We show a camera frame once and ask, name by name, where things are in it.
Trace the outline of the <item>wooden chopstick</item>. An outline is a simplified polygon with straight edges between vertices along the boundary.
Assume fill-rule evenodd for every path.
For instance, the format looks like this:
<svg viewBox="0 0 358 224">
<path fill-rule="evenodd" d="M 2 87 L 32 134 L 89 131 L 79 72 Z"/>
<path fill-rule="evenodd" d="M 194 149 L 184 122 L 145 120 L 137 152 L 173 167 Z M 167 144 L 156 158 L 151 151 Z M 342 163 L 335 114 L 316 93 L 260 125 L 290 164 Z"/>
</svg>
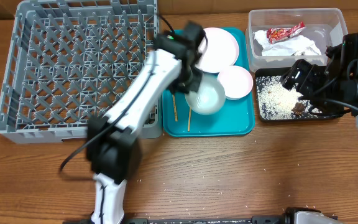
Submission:
<svg viewBox="0 0 358 224">
<path fill-rule="evenodd" d="M 177 122 L 178 115 L 177 115 L 177 104 L 176 104 L 175 94 L 172 95 L 172 101 L 173 101 L 173 112 L 174 112 L 175 122 Z"/>
<path fill-rule="evenodd" d="M 190 132 L 190 128 L 191 128 L 191 114 L 192 114 L 192 109 L 191 107 L 189 107 L 188 110 L 188 123 L 187 123 L 187 131 Z"/>
</svg>

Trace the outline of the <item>grey-white bowl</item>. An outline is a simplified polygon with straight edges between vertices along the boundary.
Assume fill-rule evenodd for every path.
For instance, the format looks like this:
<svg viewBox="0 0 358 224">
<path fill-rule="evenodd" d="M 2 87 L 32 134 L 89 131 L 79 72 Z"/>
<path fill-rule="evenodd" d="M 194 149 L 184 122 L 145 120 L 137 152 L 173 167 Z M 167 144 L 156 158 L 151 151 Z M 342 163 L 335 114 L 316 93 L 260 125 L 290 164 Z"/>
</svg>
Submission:
<svg viewBox="0 0 358 224">
<path fill-rule="evenodd" d="M 204 75 L 197 92 L 185 94 L 188 106 L 198 114 L 217 113 L 224 105 L 226 94 L 223 86 L 215 76 Z"/>
</svg>

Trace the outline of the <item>brown food scrap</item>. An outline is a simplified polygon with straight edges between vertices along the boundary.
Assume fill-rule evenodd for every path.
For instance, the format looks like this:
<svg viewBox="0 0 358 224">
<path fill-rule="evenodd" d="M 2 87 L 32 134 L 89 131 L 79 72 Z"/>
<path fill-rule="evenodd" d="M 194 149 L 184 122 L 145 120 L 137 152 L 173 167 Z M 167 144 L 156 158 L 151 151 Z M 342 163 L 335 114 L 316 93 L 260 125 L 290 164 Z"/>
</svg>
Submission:
<svg viewBox="0 0 358 224">
<path fill-rule="evenodd" d="M 295 103 L 291 111 L 295 116 L 301 116 L 306 111 L 306 105 L 304 103 Z"/>
</svg>

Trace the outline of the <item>large white round plate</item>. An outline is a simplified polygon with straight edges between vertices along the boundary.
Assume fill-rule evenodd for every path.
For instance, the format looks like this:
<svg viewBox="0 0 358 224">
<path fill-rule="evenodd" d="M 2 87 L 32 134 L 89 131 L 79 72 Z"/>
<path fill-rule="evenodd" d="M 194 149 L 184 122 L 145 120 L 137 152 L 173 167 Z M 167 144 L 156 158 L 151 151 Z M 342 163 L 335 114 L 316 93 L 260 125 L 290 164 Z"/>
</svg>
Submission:
<svg viewBox="0 0 358 224">
<path fill-rule="evenodd" d="M 199 51 L 201 58 L 196 68 L 206 73 L 219 73 L 222 69 L 234 65 L 239 56 L 239 44 L 228 31 L 217 28 L 204 28 L 206 38 L 202 40 Z"/>
</svg>

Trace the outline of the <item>white napkin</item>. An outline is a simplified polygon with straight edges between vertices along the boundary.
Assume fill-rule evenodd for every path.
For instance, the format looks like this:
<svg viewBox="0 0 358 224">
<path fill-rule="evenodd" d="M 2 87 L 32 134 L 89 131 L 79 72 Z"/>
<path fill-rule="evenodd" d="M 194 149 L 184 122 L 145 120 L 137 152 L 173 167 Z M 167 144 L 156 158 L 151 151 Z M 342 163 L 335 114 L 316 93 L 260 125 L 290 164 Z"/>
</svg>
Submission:
<svg viewBox="0 0 358 224">
<path fill-rule="evenodd" d="M 254 33 L 254 39 L 262 46 L 262 56 L 300 56 L 321 55 L 315 42 L 303 35 L 297 35 L 282 42 L 271 44 L 267 38 L 266 30 Z"/>
</svg>

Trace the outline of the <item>pink bowl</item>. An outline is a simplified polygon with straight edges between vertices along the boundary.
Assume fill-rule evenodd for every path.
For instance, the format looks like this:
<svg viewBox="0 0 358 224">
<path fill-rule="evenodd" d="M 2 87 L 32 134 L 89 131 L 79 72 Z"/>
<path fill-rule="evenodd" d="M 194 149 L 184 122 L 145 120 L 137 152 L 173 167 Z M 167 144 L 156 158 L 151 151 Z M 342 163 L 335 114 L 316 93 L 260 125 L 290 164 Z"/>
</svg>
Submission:
<svg viewBox="0 0 358 224">
<path fill-rule="evenodd" d="M 223 86 L 226 98 L 240 100 L 247 96 L 253 88 L 252 75 L 243 67 L 232 65 L 221 70 L 217 80 Z"/>
</svg>

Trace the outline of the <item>red snack wrapper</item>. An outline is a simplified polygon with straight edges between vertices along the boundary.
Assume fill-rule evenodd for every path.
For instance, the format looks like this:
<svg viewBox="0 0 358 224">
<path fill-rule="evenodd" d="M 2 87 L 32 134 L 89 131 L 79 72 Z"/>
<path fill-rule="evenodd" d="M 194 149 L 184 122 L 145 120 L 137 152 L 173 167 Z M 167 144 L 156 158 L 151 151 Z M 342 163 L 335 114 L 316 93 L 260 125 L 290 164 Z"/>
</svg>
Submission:
<svg viewBox="0 0 358 224">
<path fill-rule="evenodd" d="M 267 38 L 271 44 L 274 44 L 300 34 L 305 28 L 304 22 L 291 28 L 271 28 L 267 30 Z"/>
</svg>

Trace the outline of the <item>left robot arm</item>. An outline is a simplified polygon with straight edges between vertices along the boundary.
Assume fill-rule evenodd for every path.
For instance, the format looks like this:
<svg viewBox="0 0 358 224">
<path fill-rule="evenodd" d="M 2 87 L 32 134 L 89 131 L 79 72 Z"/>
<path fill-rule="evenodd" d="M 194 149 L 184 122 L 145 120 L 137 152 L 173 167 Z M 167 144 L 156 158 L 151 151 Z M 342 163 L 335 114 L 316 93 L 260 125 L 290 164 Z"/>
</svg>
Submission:
<svg viewBox="0 0 358 224">
<path fill-rule="evenodd" d="M 88 121 L 86 158 L 91 163 L 96 197 L 91 223 L 121 223 L 127 181 L 142 157 L 139 135 L 164 90 L 198 91 L 201 74 L 193 67 L 201 58 L 200 34 L 159 34 L 137 78 L 105 114 Z"/>
</svg>

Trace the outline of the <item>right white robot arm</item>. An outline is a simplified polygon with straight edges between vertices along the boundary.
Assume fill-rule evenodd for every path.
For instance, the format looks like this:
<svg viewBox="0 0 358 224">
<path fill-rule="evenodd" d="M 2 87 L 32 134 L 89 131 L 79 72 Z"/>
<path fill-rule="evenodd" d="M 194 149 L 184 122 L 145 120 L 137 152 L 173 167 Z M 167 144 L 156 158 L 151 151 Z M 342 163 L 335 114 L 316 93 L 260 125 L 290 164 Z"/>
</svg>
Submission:
<svg viewBox="0 0 358 224">
<path fill-rule="evenodd" d="M 284 88 L 296 89 L 322 116 L 350 113 L 358 129 L 358 33 L 347 34 L 342 43 L 326 49 L 325 68 L 299 59 L 284 73 Z"/>
</svg>

